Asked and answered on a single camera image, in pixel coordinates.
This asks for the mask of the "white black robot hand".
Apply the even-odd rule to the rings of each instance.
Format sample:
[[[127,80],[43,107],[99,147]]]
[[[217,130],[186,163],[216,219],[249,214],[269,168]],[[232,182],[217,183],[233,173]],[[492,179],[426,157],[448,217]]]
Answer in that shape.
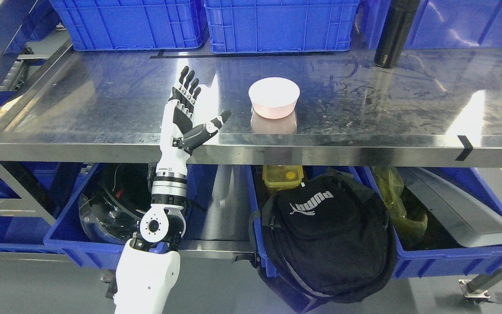
[[[191,156],[194,149],[215,137],[231,117],[232,112],[225,110],[212,120],[195,125],[194,109],[201,92],[198,85],[194,70],[184,66],[162,115],[159,142],[162,157]]]

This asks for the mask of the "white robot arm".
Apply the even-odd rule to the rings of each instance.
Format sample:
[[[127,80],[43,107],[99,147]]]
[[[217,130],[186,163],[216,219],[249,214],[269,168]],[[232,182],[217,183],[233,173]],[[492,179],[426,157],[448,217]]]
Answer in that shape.
[[[116,314],[161,314],[180,273],[175,241],[184,235],[183,205],[187,195],[187,152],[163,149],[152,183],[151,207],[139,232],[124,245],[116,272]]]

